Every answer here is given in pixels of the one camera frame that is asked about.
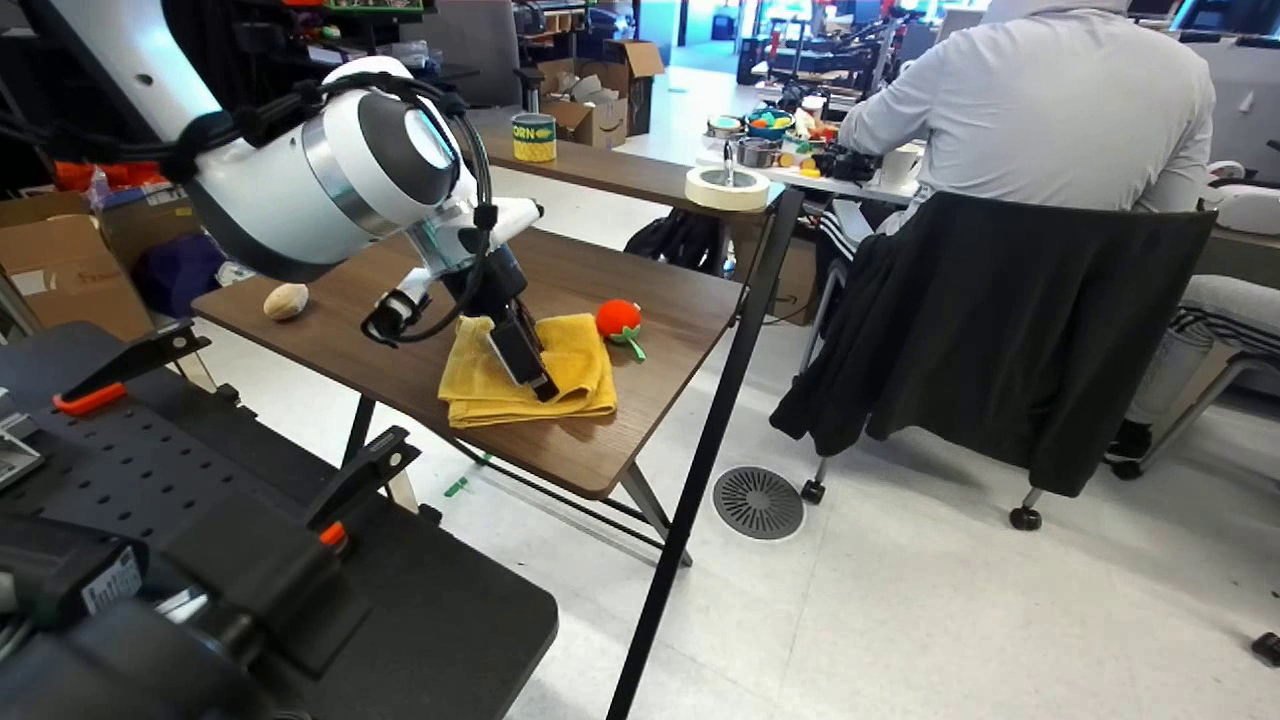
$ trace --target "gray shirt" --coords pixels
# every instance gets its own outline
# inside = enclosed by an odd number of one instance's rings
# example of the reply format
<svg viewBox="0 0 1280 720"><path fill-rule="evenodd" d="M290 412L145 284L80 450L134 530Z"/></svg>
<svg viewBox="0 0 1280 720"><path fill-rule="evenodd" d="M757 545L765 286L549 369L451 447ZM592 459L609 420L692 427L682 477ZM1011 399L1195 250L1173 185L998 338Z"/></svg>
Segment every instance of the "gray shirt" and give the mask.
<svg viewBox="0 0 1280 720"><path fill-rule="evenodd" d="M1187 213L1208 191L1208 65L1115 10L1037 10L956 32L855 103L850 149L925 135L934 191Z"/></svg>

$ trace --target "black office chair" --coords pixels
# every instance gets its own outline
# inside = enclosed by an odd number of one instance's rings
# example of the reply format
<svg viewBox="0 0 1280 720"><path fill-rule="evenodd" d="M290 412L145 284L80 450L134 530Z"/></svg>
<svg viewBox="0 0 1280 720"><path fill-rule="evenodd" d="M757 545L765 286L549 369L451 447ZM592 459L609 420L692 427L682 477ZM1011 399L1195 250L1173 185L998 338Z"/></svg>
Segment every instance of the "black office chair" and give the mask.
<svg viewBox="0 0 1280 720"><path fill-rule="evenodd" d="M1070 213L934 197L900 237L870 237L821 310L821 348L772 412L838 450L921 425L1079 497L1194 275L1211 216Z"/></svg>

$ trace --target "white floor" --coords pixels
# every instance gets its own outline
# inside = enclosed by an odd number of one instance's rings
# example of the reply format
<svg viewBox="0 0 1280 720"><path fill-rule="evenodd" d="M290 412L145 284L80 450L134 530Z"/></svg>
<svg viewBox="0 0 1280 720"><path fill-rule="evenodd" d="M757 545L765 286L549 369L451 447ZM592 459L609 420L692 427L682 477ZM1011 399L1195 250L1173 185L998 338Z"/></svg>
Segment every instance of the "white floor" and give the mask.
<svg viewBox="0 0 1280 720"><path fill-rule="evenodd" d="M731 84L692 89L670 71L652 141L686 156L689 117L731 103ZM664 208L499 171L505 191L549 205L549 229L621 248ZM338 459L357 395L206 329L217 378L303 447ZM768 427L803 329L768 324L722 469L762 464L803 478L810 443ZM673 502L714 399L722 357L686 390L641 454ZM652 552L625 545L532 492L467 472L411 420L423 459L411 483L444 529L561 601L561 638L515 699L515 720L597 720L637 626ZM757 545L702 510L637 699L641 720L850 720L850 714L1064 714L1208 720L1280 714L1280 671L1248 638L1280 626L1275 412L1211 408L1148 478L1095 477L1079 501L1047 501L1047 529L1004 525L1024 492L1017 469L925 431L861 443L831 469L827 501L801 534Z"/></svg>

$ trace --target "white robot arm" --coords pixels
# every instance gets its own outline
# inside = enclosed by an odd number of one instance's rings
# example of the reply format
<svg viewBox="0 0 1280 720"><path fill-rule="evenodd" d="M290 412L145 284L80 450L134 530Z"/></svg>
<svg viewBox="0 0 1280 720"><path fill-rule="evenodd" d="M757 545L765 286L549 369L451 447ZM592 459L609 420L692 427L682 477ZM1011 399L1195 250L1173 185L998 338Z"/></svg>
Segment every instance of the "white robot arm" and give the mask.
<svg viewBox="0 0 1280 720"><path fill-rule="evenodd" d="M317 108L248 141L229 133L161 0L27 0L27 6L136 108L161 145L184 149L171 179L224 255L275 279L317 279L362 248L407 230L423 263L389 290L366 335L418 338L428 284L444 279L458 310L495 319L491 338L507 371L538 395L556 390L519 303L526 270L505 248L542 208L491 201L482 141L463 133L474 177L447 118L399 59L367 57L338 68Z"/></svg>

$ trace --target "black bag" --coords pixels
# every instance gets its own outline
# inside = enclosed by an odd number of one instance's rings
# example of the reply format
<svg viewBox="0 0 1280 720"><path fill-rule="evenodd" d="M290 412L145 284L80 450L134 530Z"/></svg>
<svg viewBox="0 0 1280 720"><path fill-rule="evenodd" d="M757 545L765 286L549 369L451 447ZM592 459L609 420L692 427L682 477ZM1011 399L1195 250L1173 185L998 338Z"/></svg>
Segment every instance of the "black bag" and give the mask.
<svg viewBox="0 0 1280 720"><path fill-rule="evenodd" d="M673 216L643 223L625 250L724 275L722 216L689 208L673 208Z"/></svg>

